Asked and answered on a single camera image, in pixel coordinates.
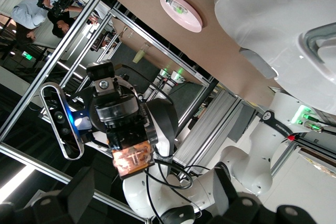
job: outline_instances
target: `screw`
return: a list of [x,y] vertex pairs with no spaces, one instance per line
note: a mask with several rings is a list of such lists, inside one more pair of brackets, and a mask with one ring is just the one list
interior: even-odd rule
[[102,80],[102,81],[100,81],[100,83],[99,83],[99,87],[100,87],[101,89],[107,89],[107,88],[109,87],[109,83],[108,83],[107,81],[105,81],[105,80]]

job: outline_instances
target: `gray shirt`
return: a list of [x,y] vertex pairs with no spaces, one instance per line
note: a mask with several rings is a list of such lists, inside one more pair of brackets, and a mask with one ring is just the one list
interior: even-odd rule
[[43,23],[48,11],[37,6],[38,0],[23,0],[12,11],[12,19],[28,29],[34,29]]

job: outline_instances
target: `man's arm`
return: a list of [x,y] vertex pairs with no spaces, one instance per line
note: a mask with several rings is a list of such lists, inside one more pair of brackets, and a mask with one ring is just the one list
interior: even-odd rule
[[28,14],[24,9],[16,7],[12,11],[12,18],[15,22],[28,29],[34,29],[46,20],[47,11],[40,9],[34,15]]
[[80,13],[83,9],[81,7],[78,6],[73,6],[70,5],[68,8],[66,8],[64,11],[65,12],[76,12],[76,13]]

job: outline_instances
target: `person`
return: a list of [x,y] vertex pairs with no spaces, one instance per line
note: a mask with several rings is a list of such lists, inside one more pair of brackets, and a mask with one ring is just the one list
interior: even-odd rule
[[[77,17],[70,18],[69,12],[81,12],[82,8],[77,6],[69,6],[65,9],[65,12],[60,14],[58,17],[48,13],[48,19],[53,23],[54,27],[52,29],[52,34],[56,37],[62,39],[64,35],[68,32],[69,28],[73,25]],[[97,19],[90,16],[89,20],[92,24],[97,23]]]
[[[43,0],[43,4],[52,8],[58,0]],[[12,19],[16,22],[16,40],[19,44],[32,44],[35,41],[35,29],[42,24],[48,10],[37,6],[38,0],[23,0],[12,11]]]

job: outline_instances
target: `green indicator light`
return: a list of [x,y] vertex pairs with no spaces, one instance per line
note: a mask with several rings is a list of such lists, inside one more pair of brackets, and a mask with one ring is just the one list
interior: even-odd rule
[[302,117],[306,109],[309,109],[309,108],[307,106],[301,105],[290,122],[296,123],[299,120],[299,118]]
[[321,128],[318,127],[318,126],[316,126],[315,124],[312,124],[312,125],[311,125],[311,128],[312,128],[313,130],[317,130],[317,131],[320,131],[320,130],[321,130]]

